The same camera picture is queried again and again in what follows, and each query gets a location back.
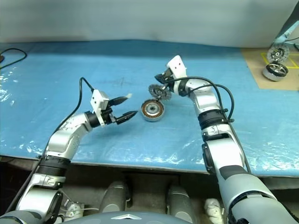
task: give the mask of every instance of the black cable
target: black cable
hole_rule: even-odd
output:
[[[230,107],[230,111],[229,111],[229,115],[228,115],[228,120],[231,119],[232,115],[233,115],[233,112],[234,112],[234,108],[235,108],[235,100],[234,100],[234,97],[233,97],[233,94],[231,93],[231,91],[228,89],[228,87],[226,86],[223,86],[223,85],[220,85],[220,84],[215,84],[217,87],[220,87],[220,88],[223,88],[228,94],[229,94],[229,97],[230,97],[230,101],[231,101],[231,107]],[[197,88],[194,88],[192,90],[190,90],[189,92],[186,93],[186,96],[188,96],[190,93],[200,89],[200,88],[204,88],[204,87],[208,87],[208,86],[212,86],[211,84],[207,84],[207,85],[202,85],[202,86],[199,86]]]
[[[282,205],[283,205],[284,208],[287,210],[287,212],[291,215],[291,217],[292,217],[293,219],[295,219],[295,221],[296,221],[297,223],[299,223],[299,218],[298,218],[297,216],[295,216],[295,214],[292,213],[291,210],[290,210],[288,207],[286,207],[285,204],[282,204]]]
[[[186,80],[186,79],[199,79],[199,80],[204,80],[204,81],[208,82],[209,84],[211,84],[214,87],[215,91],[216,91],[220,108],[221,108],[222,111],[224,111],[220,92],[219,92],[217,86],[210,79],[203,78],[203,77],[197,77],[197,76],[188,76],[188,77],[172,79],[172,80],[166,81],[165,83],[174,83],[176,81]]]
[[[176,78],[176,79],[173,79],[173,80],[169,80],[169,81],[166,81],[165,83],[173,83],[173,82],[176,82],[176,81],[186,80],[186,79],[199,79],[199,80],[204,80],[204,81],[210,83],[210,85],[214,87],[214,89],[215,89],[215,91],[216,91],[216,93],[217,93],[217,97],[218,97],[218,100],[219,100],[220,108],[221,108],[221,110],[223,111],[224,116],[226,117],[226,114],[225,114],[224,109],[223,109],[222,99],[221,99],[221,95],[220,95],[220,93],[219,93],[219,90],[218,90],[216,84],[214,84],[211,80],[209,80],[209,79],[207,79],[207,78],[203,78],[203,77],[189,76],[189,77],[182,77],[182,78]],[[230,122],[229,122],[229,126],[231,127],[231,130],[232,130],[232,132],[233,132],[233,134],[234,134],[234,136],[235,136],[235,138],[236,138],[236,140],[237,140],[237,142],[238,142],[238,144],[239,144],[239,146],[240,146],[240,149],[241,149],[241,151],[242,151],[242,153],[243,153],[243,155],[244,155],[244,163],[245,163],[247,172],[251,174],[251,169],[250,169],[250,166],[249,166],[247,157],[246,157],[246,155],[245,155],[245,152],[244,152],[244,150],[243,150],[243,148],[242,148],[242,145],[241,145],[241,143],[240,143],[240,140],[238,139],[238,137],[237,137],[237,135],[236,135],[236,133],[235,133],[235,130],[234,130],[233,127],[231,126]]]
[[[14,61],[14,62],[8,63],[8,64],[6,64],[6,65],[0,67],[0,69],[3,69],[3,68],[5,68],[5,67],[7,67],[7,66],[9,66],[9,65],[12,65],[12,64],[15,64],[15,63],[17,63],[17,62],[20,62],[20,61],[24,60],[24,59],[27,57],[27,53],[26,53],[25,51],[21,50],[21,49],[18,49],[18,48],[8,48],[8,49],[2,51],[2,52],[0,53],[0,55],[2,55],[3,53],[5,53],[5,52],[7,52],[7,51],[9,51],[9,50],[18,50],[18,51],[22,52],[22,53],[24,54],[24,56],[23,56],[22,58],[16,60],[16,61]]]
[[[69,119],[77,110],[78,108],[80,107],[81,105],[81,101],[82,101],[82,80],[88,85],[88,87],[91,89],[91,91],[93,92],[94,88],[92,87],[92,85],[89,84],[89,82],[84,78],[84,77],[81,77],[79,79],[79,101],[78,101],[78,104],[77,106],[75,107],[75,109],[65,118],[63,119],[63,121],[60,122],[60,124],[57,126],[57,128],[55,129],[55,131],[52,133],[52,135],[58,131],[61,126],[64,124],[64,122]],[[10,203],[9,207],[7,208],[6,212],[5,213],[8,213],[11,211],[11,209],[13,208],[13,206],[15,205],[15,203],[17,201],[19,201],[19,199],[21,198],[21,195],[23,194],[23,192],[25,191],[27,185],[29,184],[29,181],[31,180],[33,174],[37,171],[37,168],[38,166],[40,165],[41,161],[42,161],[42,158],[44,157],[45,153],[46,153],[46,149],[47,149],[47,146],[49,144],[49,140],[46,144],[46,147],[43,151],[43,154],[39,157],[39,160],[38,162],[36,163],[36,165],[34,166],[34,168],[31,170],[29,176],[27,177],[27,179],[25,180],[25,182],[22,184],[22,186],[20,187],[18,193],[16,194],[16,196],[14,197],[14,199],[12,200],[12,202]]]
[[[58,125],[58,127],[55,129],[55,131],[53,132],[53,134],[58,131],[60,129],[60,127],[79,109],[80,105],[81,105],[81,101],[82,101],[82,80],[88,85],[88,87],[91,89],[91,91],[93,92],[94,88],[92,87],[92,85],[90,85],[90,83],[84,78],[81,77],[79,79],[79,101],[77,106],[75,107],[75,109],[65,118],[63,119],[63,121],[60,122],[60,124]]]
[[[299,48],[297,47],[296,44],[294,44],[294,48],[296,48],[296,50],[299,51]]]
[[[64,222],[64,216],[63,215],[58,215],[57,217],[61,217],[61,221],[62,221],[62,223]]]
[[[287,42],[287,41],[294,41],[294,40],[297,40],[297,39],[299,39],[299,37],[296,37],[296,38],[290,39],[290,40],[285,40],[285,42]]]

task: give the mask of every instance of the toothed wheel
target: toothed wheel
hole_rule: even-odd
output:
[[[171,98],[171,93],[168,89],[163,89],[162,85],[152,84],[149,86],[149,93],[152,97],[161,100],[168,100]]]
[[[268,50],[267,59],[269,62],[281,63],[285,61],[290,54],[290,49],[285,44],[274,44]]]
[[[164,105],[155,99],[146,100],[141,106],[143,118],[150,122],[160,120],[164,115]]]

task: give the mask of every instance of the table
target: table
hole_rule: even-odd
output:
[[[138,110],[151,98],[154,76],[179,54],[187,75],[226,85],[235,98],[233,126],[256,175],[299,175],[299,94],[261,90],[240,49],[150,41],[44,42],[0,44],[28,57],[1,70],[0,154],[40,155],[59,122],[78,100],[78,80],[85,77],[110,98],[133,96],[114,114]],[[21,56],[8,52],[1,65]],[[227,94],[221,91],[230,108]],[[91,110],[84,87],[79,112]],[[165,116],[155,123],[141,114],[117,126],[96,128],[83,138],[73,162],[109,166],[206,172],[200,127],[191,100],[172,95]]]

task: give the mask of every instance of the wire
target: wire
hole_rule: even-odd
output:
[[[292,213],[291,210],[290,210],[288,207],[286,207],[285,204],[282,204],[282,205],[283,205],[284,208],[287,210],[287,212],[292,216],[292,218],[295,219],[297,223],[299,223],[299,218],[298,218],[297,216],[295,216],[295,214]]]
[[[297,40],[297,39],[299,39],[299,37],[296,37],[296,38],[290,39],[290,40],[285,40],[285,42],[287,42],[287,41],[294,41],[294,40]]]
[[[234,112],[234,108],[235,108],[235,100],[234,100],[234,97],[233,97],[233,94],[231,93],[231,91],[228,89],[228,87],[226,86],[223,86],[223,85],[220,85],[220,84],[215,84],[217,87],[220,87],[220,88],[223,88],[228,94],[229,94],[229,97],[230,97],[230,101],[231,101],[231,107],[230,107],[230,111],[229,111],[229,115],[228,115],[228,120],[231,119],[232,115],[233,115],[233,112]],[[204,87],[208,87],[208,86],[212,86],[211,84],[208,84],[208,85],[202,85],[202,86],[199,86],[197,88],[194,88],[192,90],[190,90],[189,92],[186,93],[186,96],[189,95],[190,93],[200,89],[200,88],[204,88]]]
[[[99,211],[99,209],[97,209],[97,208],[85,208],[85,209],[77,209],[77,210],[66,210],[66,209],[60,208],[60,210],[61,211],[66,211],[66,212],[68,212],[68,211],[86,211],[86,210],[97,210],[97,211]]]
[[[209,80],[209,79],[207,79],[207,78],[203,78],[203,77],[189,76],[189,77],[182,77],[182,78],[176,78],[176,79],[173,79],[173,80],[169,80],[169,81],[166,81],[165,83],[173,83],[173,82],[176,82],[176,81],[186,80],[186,79],[187,79],[187,80],[189,80],[189,79],[199,79],[199,80],[204,80],[204,81],[210,83],[210,85],[214,87],[214,89],[215,89],[215,91],[216,91],[216,93],[217,93],[217,97],[218,97],[218,100],[219,100],[220,108],[221,108],[221,110],[223,111],[224,116],[226,117],[226,114],[224,113],[224,109],[223,109],[223,105],[222,105],[222,99],[221,99],[220,92],[219,92],[219,90],[218,90],[218,88],[217,88],[217,85],[216,85],[215,83],[213,83],[211,80]],[[231,97],[231,99],[233,99],[233,98],[232,98],[233,95],[231,94],[230,90],[229,90],[227,87],[225,87],[225,90],[228,92],[228,94],[229,94],[229,96]],[[235,102],[234,102],[234,100],[232,100],[232,108],[233,108],[233,109],[234,109],[234,106],[235,106]],[[233,127],[232,127],[232,125],[230,124],[230,122],[229,122],[228,124],[229,124],[229,126],[230,126],[230,128],[231,128],[231,130],[232,130],[232,132],[233,132],[233,134],[234,134],[234,136],[235,136],[235,138],[236,138],[236,140],[237,140],[239,146],[240,146],[240,149],[241,149],[241,151],[242,151],[242,153],[243,153],[243,155],[244,155],[244,163],[245,163],[247,172],[251,174],[251,169],[250,169],[250,166],[249,166],[247,157],[246,157],[246,155],[245,155],[245,152],[244,152],[244,150],[243,150],[243,147],[242,147],[242,145],[241,145],[241,142],[240,142],[240,140],[238,139],[238,137],[237,137],[237,135],[236,135],[236,133],[235,133],[235,130],[233,129]]]
[[[53,132],[53,134],[58,131],[61,126],[64,124],[64,122],[70,118],[77,110],[78,108],[80,107],[81,105],[81,101],[82,101],[82,80],[87,84],[87,86],[91,89],[91,91],[93,92],[94,88],[92,87],[92,85],[89,84],[89,82],[84,78],[84,77],[81,77],[79,79],[79,100],[78,100],[78,104],[77,106],[75,107],[75,109],[65,118],[63,119],[63,121],[60,122],[60,124],[57,126],[57,128],[55,129],[55,131]],[[14,197],[14,199],[12,200],[12,202],[10,203],[9,207],[7,208],[6,212],[5,213],[8,213],[12,210],[13,206],[16,204],[16,202],[20,199],[21,195],[23,194],[23,192],[25,191],[27,185],[29,184],[29,181],[31,180],[33,174],[37,171],[38,169],[38,166],[40,165],[45,153],[46,153],[46,149],[47,149],[47,146],[49,144],[49,141],[50,141],[50,138],[46,144],[46,147],[43,151],[43,154],[39,157],[39,160],[38,162],[35,164],[34,168],[31,170],[29,176],[27,177],[27,179],[25,180],[25,182],[22,184],[22,186],[20,187],[18,193],[16,194],[16,196]]]
[[[0,53],[0,55],[2,55],[3,53],[5,53],[5,52],[7,52],[7,51],[9,51],[9,50],[18,50],[18,51],[22,52],[22,53],[24,54],[24,56],[23,56],[22,58],[16,60],[16,61],[14,61],[14,62],[8,63],[8,64],[6,64],[6,65],[0,67],[0,69],[3,69],[3,68],[5,68],[5,67],[7,67],[7,66],[9,66],[9,65],[12,65],[12,64],[15,64],[15,63],[17,63],[17,62],[20,62],[20,61],[24,60],[24,59],[27,57],[27,53],[26,53],[25,51],[21,50],[21,49],[18,49],[18,48],[8,48],[8,49],[2,51],[2,52]]]
[[[197,76],[188,76],[188,77],[172,79],[172,80],[166,81],[165,83],[174,83],[176,81],[186,80],[186,79],[187,80],[189,80],[189,79],[199,79],[199,80],[204,80],[204,81],[208,82],[209,84],[211,84],[214,87],[215,91],[216,91],[216,94],[217,94],[217,97],[218,97],[218,100],[219,100],[219,104],[220,104],[220,108],[221,108],[222,111],[224,111],[220,92],[219,92],[217,86],[210,79],[203,78],[203,77],[197,77]]]
[[[297,44],[294,44],[294,48],[296,48],[296,50],[299,51],[299,48],[297,47]]]
[[[55,131],[53,132],[53,134],[58,131],[61,126],[72,116],[74,115],[74,113],[79,109],[80,105],[81,105],[81,101],[82,101],[82,80],[87,84],[87,86],[91,89],[91,91],[93,92],[94,88],[92,87],[92,85],[90,85],[90,83],[84,78],[81,77],[79,79],[79,101],[77,106],[75,107],[75,109],[65,118],[63,119],[63,121],[60,122],[60,124],[58,125],[58,127],[55,129]]]
[[[61,193],[63,193],[64,194],[64,196],[66,196],[67,197],[67,199],[69,200],[69,201],[71,201],[71,202],[73,202],[73,200],[62,190],[62,189],[59,189],[60,191],[61,191]]]

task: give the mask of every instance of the robotic arm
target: robotic arm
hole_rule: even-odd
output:
[[[242,146],[208,81],[188,78],[180,56],[156,76],[180,96],[189,94],[199,120],[203,158],[209,173],[217,176],[230,224],[297,224],[285,207],[254,175],[244,169]]]
[[[130,96],[109,100],[104,92],[97,89],[92,91],[90,102],[93,112],[71,116],[52,134],[44,156],[22,195],[16,211],[0,217],[1,223],[54,223],[63,198],[59,189],[65,182],[66,170],[81,139],[97,126],[111,123],[119,125],[137,113],[137,111],[130,111],[116,118],[112,114],[111,107],[121,104]]]

